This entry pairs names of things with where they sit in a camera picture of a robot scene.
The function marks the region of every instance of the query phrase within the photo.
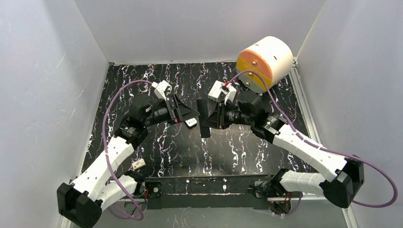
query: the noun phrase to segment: orange stripe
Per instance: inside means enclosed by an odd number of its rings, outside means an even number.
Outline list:
[[[256,52],[247,49],[241,51],[237,59],[237,68],[240,71],[243,70],[256,71],[257,73],[263,76],[264,80],[266,81],[266,84],[269,87],[271,86],[271,81],[273,79],[271,68],[268,65],[268,63],[264,61],[264,59]],[[249,77],[252,81],[254,81],[256,84],[258,84],[262,89],[266,89],[259,77],[257,77],[254,74],[251,76],[249,76],[249,74],[245,75]]]

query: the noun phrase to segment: black and white marble surface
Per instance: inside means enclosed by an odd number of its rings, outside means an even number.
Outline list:
[[[216,80],[226,82],[234,75],[235,62],[111,66],[106,76],[82,171],[103,151],[103,116],[113,95],[126,83],[136,79],[155,82],[166,80],[172,86],[169,91],[176,93],[185,104],[197,109],[196,100],[207,98]],[[236,87],[245,90],[238,83]],[[271,91],[295,127],[307,135],[289,77],[282,79]],[[128,112],[133,97],[143,93],[151,94],[149,85],[135,85],[120,95],[109,116],[108,139]],[[274,110],[268,96],[264,95],[263,99],[265,104]],[[146,162],[140,172],[147,177],[275,174],[279,168],[313,171],[309,165],[288,151],[256,137],[247,126],[232,125],[226,130],[212,130],[209,139],[200,137],[198,126],[188,129],[184,124],[169,126],[161,123],[148,130],[148,137],[122,163],[116,171],[117,174],[129,170],[131,163],[140,158]]]

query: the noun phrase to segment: orange and white cylinder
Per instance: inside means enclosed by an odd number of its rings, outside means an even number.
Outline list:
[[[253,70],[259,73],[270,88],[290,72],[292,63],[292,52],[287,44],[276,37],[265,37],[239,53],[237,71]],[[239,79],[255,93],[266,91],[263,82],[255,74],[246,73],[240,75]]]

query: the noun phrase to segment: table surface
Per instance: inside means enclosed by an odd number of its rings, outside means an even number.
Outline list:
[[[196,100],[207,98],[216,80],[228,81],[236,75],[235,62],[164,65],[120,65],[108,70],[104,89],[96,113],[82,171],[87,169],[103,151],[102,120],[111,98],[125,84],[136,79],[160,82],[166,80],[188,106],[196,109]],[[236,83],[239,91],[246,90]],[[293,121],[295,127],[307,135],[307,128],[298,106],[289,77],[271,89],[277,103]],[[122,93],[109,118],[109,137],[118,127],[129,105],[137,94],[151,94],[149,86],[139,84]],[[267,95],[267,108],[274,110]],[[148,137],[117,169],[117,174],[131,169],[131,163],[140,158],[146,166],[140,172],[146,177],[211,176],[275,174],[279,168],[312,172],[309,165],[288,151],[256,137],[248,126],[231,125],[225,130],[212,130],[211,138],[202,139],[199,127],[188,129],[184,123],[169,126],[154,125]]]
[[[118,219],[106,212],[102,213],[94,226],[94,228],[111,227],[347,228],[347,224],[342,210],[329,201],[303,200],[298,211],[285,219],[272,216],[268,210],[253,210],[252,208],[169,208],[146,210],[142,221]]]

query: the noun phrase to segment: gray wall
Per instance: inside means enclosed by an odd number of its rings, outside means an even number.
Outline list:
[[[0,227],[58,227],[107,61],[73,0],[3,0],[0,62]]]
[[[328,1],[298,58],[325,146],[357,154],[403,187],[403,2]],[[388,182],[365,168],[356,199],[387,202]],[[360,227],[401,227],[403,198],[385,209],[353,205]]]
[[[76,0],[109,62],[236,60],[265,36],[296,56],[325,0]]]
[[[146,210],[144,220],[122,220],[105,211],[94,228],[346,228],[340,208],[326,200],[304,200],[298,212],[281,219],[249,208]]]

